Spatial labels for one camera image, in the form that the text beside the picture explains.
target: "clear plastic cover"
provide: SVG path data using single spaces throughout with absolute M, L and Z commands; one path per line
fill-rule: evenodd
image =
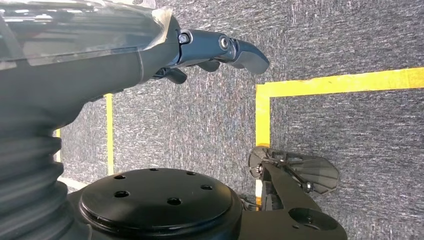
M 0 0 L 0 70 L 139 52 L 166 40 L 154 0 Z
M 262 146 L 255 147 L 250 153 L 248 159 L 250 174 L 254 178 L 259 178 L 258 168 L 260 164 L 262 161 L 270 160 L 280 162 L 281 166 L 285 165 L 304 180 L 313 183 L 313 190 L 319 194 L 330 193 L 339 184 L 339 171 L 325 158 L 300 155 Z

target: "yellow tape line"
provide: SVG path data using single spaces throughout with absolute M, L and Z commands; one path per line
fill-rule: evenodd
M 56 138 L 60 138 L 61 137 L 61 130 L 60 129 L 56 129 Z M 59 149 L 59 151 L 56 152 L 56 162 L 61 162 L 61 150 Z
M 424 67 L 361 74 L 326 76 L 310 80 L 267 82 L 257 86 L 263 97 L 290 97 L 424 87 Z
M 112 105 L 112 94 L 108 93 L 106 98 L 106 122 L 107 122 L 107 174 L 114 174 L 114 111 Z
M 270 97 L 264 85 L 256 86 L 256 146 L 270 146 Z
M 262 205 L 262 181 L 260 179 L 256 179 L 256 189 L 254 194 L 256 196 L 256 205 L 261 206 Z
M 415 88 L 424 88 L 424 67 L 257 85 L 256 145 L 269 147 L 271 144 L 270 98 Z M 256 204 L 260 203 L 260 196 L 256 196 Z

